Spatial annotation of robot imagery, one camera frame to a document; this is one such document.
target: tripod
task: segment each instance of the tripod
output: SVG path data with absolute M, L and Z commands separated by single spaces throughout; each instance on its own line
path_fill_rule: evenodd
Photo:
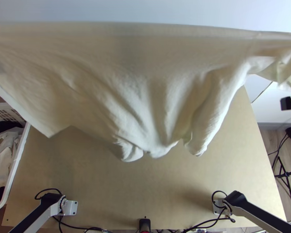
M 289 176 L 291 175 L 291 172 L 287 172 L 286 169 L 284 168 L 284 165 L 280 159 L 280 157 L 278 156 L 277 159 L 280 162 L 280 170 L 279 170 L 279 174 L 275 175 L 275 178 L 280 178 L 283 183 L 287 186 L 287 188 L 289 189 L 290 192 L 290 198 L 291 198 L 291 186 L 290 186 L 290 182 L 289 182 Z

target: white cloth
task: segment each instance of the white cloth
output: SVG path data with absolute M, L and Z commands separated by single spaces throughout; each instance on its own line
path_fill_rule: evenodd
M 0 133 L 0 187 L 6 185 L 10 166 L 13 162 L 13 154 L 16 152 L 19 132 L 5 131 Z
M 201 155 L 247 74 L 291 86 L 291 34 L 130 24 L 0 25 L 0 96 L 47 137 L 73 125 L 123 161 Z

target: wooden table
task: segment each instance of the wooden table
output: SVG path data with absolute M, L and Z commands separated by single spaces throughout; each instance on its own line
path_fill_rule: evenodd
M 238 190 L 248 201 L 285 220 L 276 182 L 244 88 L 202 157 L 178 143 L 166 156 L 124 163 L 101 143 L 76 128 L 48 139 L 33 127 L 16 172 L 3 225 L 15 226 L 39 201 L 45 188 L 58 188 L 79 202 L 75 226 L 136 229 L 137 219 L 151 219 L 153 229 L 183 229 L 208 219 L 211 194 Z M 243 217 L 216 227 L 255 226 Z M 43 226 L 57 228 L 50 219 Z

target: laundry basket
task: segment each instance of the laundry basket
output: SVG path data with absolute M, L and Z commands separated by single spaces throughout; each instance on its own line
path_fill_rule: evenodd
M 4 188 L 4 192 L 0 200 L 0 209 L 1 209 L 5 205 L 7 198 L 9 196 L 12 183 L 14 180 L 14 176 L 15 176 L 19 161 L 21 159 L 22 153 L 24 151 L 24 146 L 26 143 L 29 129 L 30 129 L 30 124 L 26 123 L 26 121 L 22 118 L 22 116 L 7 103 L 0 103 L 0 121 L 19 122 L 22 126 L 24 126 L 24 131 L 20 139 L 20 142 L 18 144 L 18 148 L 16 152 L 13 153 L 13 164 L 11 166 L 7 184 Z

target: wire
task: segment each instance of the wire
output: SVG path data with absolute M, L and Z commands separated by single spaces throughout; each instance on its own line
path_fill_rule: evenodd
M 220 212 L 219 216 L 218 216 L 216 219 L 211 219 L 211 220 L 207 220 L 207 221 L 204 221 L 204 222 L 202 222 L 202 223 L 199 223 L 199 224 L 197 224 L 197 225 L 195 225 L 195 226 L 193 226 L 193 227 L 191 227 L 191 228 L 188 228 L 188 229 L 183 230 L 182 233 L 187 233 L 188 231 L 192 231 L 192 230 L 194 230 L 194 229 L 211 228 L 211 227 L 213 227 L 215 224 L 217 224 L 217 222 L 218 222 L 219 220 L 230 220 L 232 223 L 236 222 L 235 219 L 233 219 L 233 218 L 231 218 L 231 217 L 220 218 L 221 215 L 223 214 L 223 212 L 224 212 L 226 209 L 227 209 L 226 207 L 225 207 L 224 209 L 222 209 L 222 211 Z M 203 226 L 203 227 L 200 227 L 201 225 L 204 225 L 205 223 L 209 223 L 209 222 L 213 222 L 213 221 L 214 221 L 214 223 L 213 223 L 212 225 L 210 225 L 210 226 Z
M 225 208 L 225 206 L 218 206 L 218 205 L 216 205 L 215 201 L 213 200 L 213 198 L 214 198 L 214 196 L 215 196 L 216 193 L 223 193 L 226 197 L 227 197 L 227 194 L 225 192 L 223 192 L 223 191 L 217 190 L 211 196 L 211 201 L 212 201 L 212 203 L 213 203 L 214 206 L 216 206 L 216 207 L 218 207 L 220 209 Z
M 192 231 L 192 230 L 195 230 L 195 229 L 200 229 L 200 228 L 211 228 L 211 227 L 213 227 L 215 224 L 217 224 L 217 222 L 218 222 L 219 220 L 230 220 L 232 223 L 235 223 L 235 222 L 236 222 L 235 219 L 231 218 L 230 216 L 227 216 L 227 217 L 224 217 L 224 218 L 220 218 L 221 215 L 223 214 L 223 212 L 224 212 L 225 210 L 227 210 L 227 207 L 226 207 L 226 206 L 219 206 L 219 205 L 216 205 L 216 204 L 215 204 L 215 201 L 213 200 L 213 198 L 214 198 L 214 196 L 215 196 L 216 193 L 223 193 L 225 196 L 227 196 L 227 194 L 226 194 L 225 192 L 221 191 L 221 190 L 217 190 L 217 191 L 215 191 L 215 192 L 211 195 L 211 200 L 212 200 L 212 203 L 214 204 L 214 206 L 216 206 L 216 207 L 222 209 L 222 211 L 220 212 L 219 216 L 218 216 L 216 219 L 210 219 L 210 220 L 204 221 L 204 222 L 202 222 L 202 223 L 199 223 L 199 224 L 197 224 L 197 225 L 195 225 L 195 226 L 193 226 L 193 227 L 191 227 L 191 228 L 184 229 L 184 230 L 182 231 L 182 233 L 187 233 L 187 232 L 189 232 L 189 231 Z M 209 222 L 214 222 L 214 223 L 213 223 L 212 225 L 210 225 L 210 226 L 203 226 L 203 227 L 200 227 L 201 225 L 204 225 L 205 223 L 209 223 Z
M 102 231 L 102 232 L 106 232 L 106 233 L 113 233 L 111 231 L 108 230 L 104 230 L 100 227 L 90 227 L 90 228 L 86 228 L 86 227 L 77 227 L 77 226 L 71 226 L 67 223 L 62 222 L 60 219 L 57 219 L 56 217 L 52 216 L 58 223 L 60 222 L 60 224 L 73 228 L 73 229 L 78 229 L 78 230 L 86 230 L 85 232 L 89 231 L 89 230 L 93 230 L 93 231 Z
M 62 216 L 59 218 L 58 228 L 59 228 L 60 233 L 63 233 L 61 230 L 61 220 L 62 220 Z
M 62 193 L 60 192 L 59 189 L 57 188 L 46 188 L 46 189 L 43 189 L 41 190 L 40 192 L 37 193 L 37 195 L 35 195 L 35 199 L 36 200 L 40 200 L 41 197 L 38 198 L 39 194 L 41 194 L 42 192 L 45 192 L 45 191 L 49 191 L 49 190 L 55 190 L 57 191 L 60 195 L 62 195 Z M 77 227 L 77 226 L 71 226 L 67 223 L 64 223 L 62 222 L 62 219 L 64 216 L 60 216 L 59 219 L 57 219 L 56 217 L 52 216 L 57 222 L 58 222 L 58 228 L 59 228 L 59 231 L 60 233 L 63 233 L 62 232 L 62 229 L 61 229 L 61 225 L 64 225 L 64 226 L 67 226 L 67 227 L 70 227 L 70 228 L 73 228 L 73 229 L 78 229 L 78 230 L 85 230 L 85 232 L 89 231 L 89 230 L 94 230 L 94 231 L 102 231 L 102 232 L 105 232 L 105 233 L 113 233 L 111 231 L 108 231 L 108 230 L 104 230 L 100 227 L 90 227 L 90 228 L 85 228 L 85 227 Z
M 288 134 L 286 133 L 286 134 L 284 135 L 284 137 L 281 139 L 281 141 L 280 141 L 280 143 L 279 143 L 279 145 L 278 145 L 278 147 L 277 147 L 277 150 L 274 151 L 274 152 L 272 152 L 272 153 L 267 154 L 267 155 L 272 155 L 272 154 L 274 154 L 274 153 L 277 153 L 277 154 L 275 155 L 274 160 L 273 160 L 273 163 L 272 163 L 272 169 L 274 168 L 275 163 L 276 163 L 276 161 L 277 161 L 277 159 L 278 159 L 279 151 L 280 151 L 281 147 L 283 146 L 283 144 L 285 143 L 285 141 L 286 141 L 288 138 L 289 138 L 289 136 L 288 136 Z
M 57 188 L 46 188 L 46 189 L 41 190 L 40 192 L 38 192 L 37 195 L 35 195 L 35 199 L 36 199 L 36 200 L 40 200 L 41 197 L 38 198 L 38 195 L 39 195 L 40 193 L 42 193 L 42 192 L 49 191 L 49 190 L 55 190 L 55 191 L 57 191 L 60 195 L 62 195 L 62 193 L 61 193 L 61 192 L 59 191 L 59 189 L 57 189 Z

